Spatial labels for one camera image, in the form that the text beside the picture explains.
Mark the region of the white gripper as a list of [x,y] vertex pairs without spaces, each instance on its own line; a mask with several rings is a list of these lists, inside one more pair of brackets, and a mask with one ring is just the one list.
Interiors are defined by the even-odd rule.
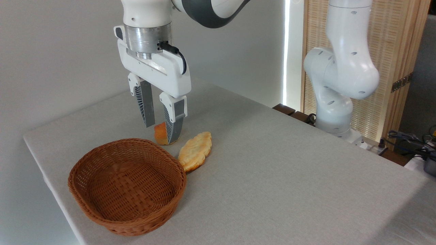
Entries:
[[137,57],[128,49],[124,26],[115,26],[121,62],[128,75],[131,95],[136,98],[146,127],[155,124],[152,85],[163,92],[159,95],[165,110],[168,144],[180,137],[187,116],[187,96],[191,91],[189,68],[184,73],[183,59],[168,51],[151,54],[150,60]]

